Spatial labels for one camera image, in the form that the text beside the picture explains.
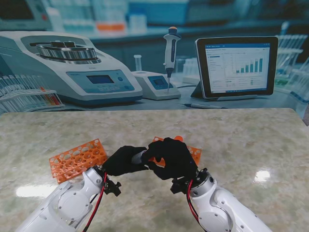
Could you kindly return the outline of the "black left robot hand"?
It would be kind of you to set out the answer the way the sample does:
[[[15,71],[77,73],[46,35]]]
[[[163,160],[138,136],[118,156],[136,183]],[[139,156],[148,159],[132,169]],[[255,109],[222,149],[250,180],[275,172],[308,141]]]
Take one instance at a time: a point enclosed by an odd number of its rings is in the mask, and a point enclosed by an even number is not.
[[[144,150],[146,150],[145,147],[123,146],[103,163],[102,169],[106,171],[107,175],[112,176],[147,170],[148,168],[143,164],[132,163],[132,158]]]

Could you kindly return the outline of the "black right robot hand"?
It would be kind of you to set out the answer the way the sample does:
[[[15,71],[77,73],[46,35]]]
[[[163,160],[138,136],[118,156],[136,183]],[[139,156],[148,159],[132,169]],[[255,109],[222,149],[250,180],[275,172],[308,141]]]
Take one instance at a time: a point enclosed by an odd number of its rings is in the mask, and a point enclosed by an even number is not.
[[[150,143],[141,160],[162,180],[197,176],[197,165],[187,145],[178,140],[165,138]]]

